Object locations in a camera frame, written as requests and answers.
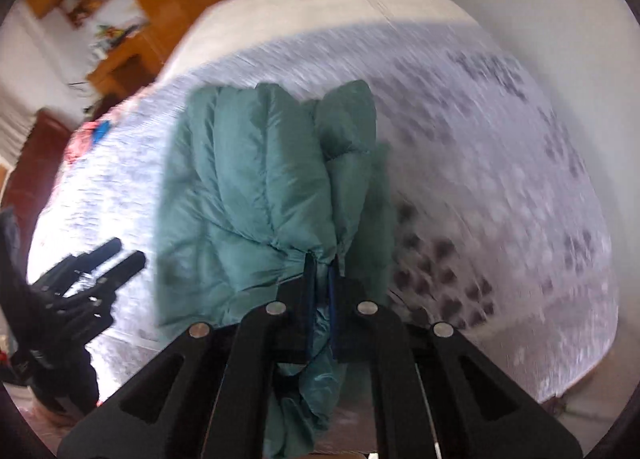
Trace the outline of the blue object on bed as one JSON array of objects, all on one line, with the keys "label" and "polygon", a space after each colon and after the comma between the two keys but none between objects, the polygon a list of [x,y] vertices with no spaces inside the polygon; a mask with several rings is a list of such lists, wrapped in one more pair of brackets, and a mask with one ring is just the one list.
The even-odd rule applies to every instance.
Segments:
[{"label": "blue object on bed", "polygon": [[96,146],[103,140],[104,136],[111,130],[112,123],[110,120],[96,121],[91,131],[91,145]]}]

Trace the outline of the grey floral quilted bedspread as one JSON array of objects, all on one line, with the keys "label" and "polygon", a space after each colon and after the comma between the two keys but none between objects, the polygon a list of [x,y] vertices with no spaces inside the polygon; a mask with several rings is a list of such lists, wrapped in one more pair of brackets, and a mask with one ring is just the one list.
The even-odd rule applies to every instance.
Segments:
[{"label": "grey floral quilted bedspread", "polygon": [[168,146],[190,95],[274,83],[306,102],[357,80],[374,97],[395,211],[378,303],[416,325],[465,331],[537,401],[566,391],[615,338],[611,240],[567,130],[529,73],[477,28],[331,28],[153,86],[62,173],[32,236],[28,277],[119,238],[148,262],[119,291],[116,326],[167,345],[153,236]]}]

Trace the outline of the red patterned cloth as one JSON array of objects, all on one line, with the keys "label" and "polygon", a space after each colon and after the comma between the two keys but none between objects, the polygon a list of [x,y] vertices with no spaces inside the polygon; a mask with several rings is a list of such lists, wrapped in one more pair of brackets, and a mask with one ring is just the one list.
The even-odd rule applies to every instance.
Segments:
[{"label": "red patterned cloth", "polygon": [[73,133],[64,150],[64,161],[71,166],[79,158],[88,154],[94,146],[91,145],[91,131],[96,121],[84,123]]}]

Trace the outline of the beige plaid bed sheet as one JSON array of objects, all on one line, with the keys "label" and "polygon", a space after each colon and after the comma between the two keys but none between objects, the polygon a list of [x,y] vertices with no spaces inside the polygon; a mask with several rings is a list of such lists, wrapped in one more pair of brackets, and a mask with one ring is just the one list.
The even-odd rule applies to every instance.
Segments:
[{"label": "beige plaid bed sheet", "polygon": [[198,16],[156,82],[164,84],[198,66],[277,38],[334,27],[400,22],[478,26],[451,0],[222,0]]}]

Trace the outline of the dark red wooden furniture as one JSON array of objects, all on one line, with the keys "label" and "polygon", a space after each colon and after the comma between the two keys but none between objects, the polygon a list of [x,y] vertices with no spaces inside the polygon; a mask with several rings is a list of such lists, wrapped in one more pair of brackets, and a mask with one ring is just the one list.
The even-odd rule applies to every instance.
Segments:
[{"label": "dark red wooden furniture", "polygon": [[32,236],[40,213],[51,197],[71,136],[72,131],[49,109],[40,109],[16,167],[9,175],[2,207],[12,208],[16,217],[20,233],[18,264],[22,271],[26,271]]}]

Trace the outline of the wooden desk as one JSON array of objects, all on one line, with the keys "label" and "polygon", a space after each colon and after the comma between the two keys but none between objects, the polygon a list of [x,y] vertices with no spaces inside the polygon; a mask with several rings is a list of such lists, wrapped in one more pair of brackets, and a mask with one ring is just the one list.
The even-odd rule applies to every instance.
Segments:
[{"label": "wooden desk", "polygon": [[140,32],[112,49],[87,80],[101,95],[116,94],[123,100],[148,86],[163,64],[162,53],[145,32]]}]

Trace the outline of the teal puffer jacket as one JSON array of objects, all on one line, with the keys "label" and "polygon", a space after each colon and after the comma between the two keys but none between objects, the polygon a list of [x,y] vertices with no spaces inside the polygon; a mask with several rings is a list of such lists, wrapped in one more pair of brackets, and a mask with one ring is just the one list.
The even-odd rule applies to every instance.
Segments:
[{"label": "teal puffer jacket", "polygon": [[203,86],[165,159],[153,250],[157,326],[239,323],[299,275],[332,262],[384,302],[395,211],[366,82],[302,102],[274,83]]}]

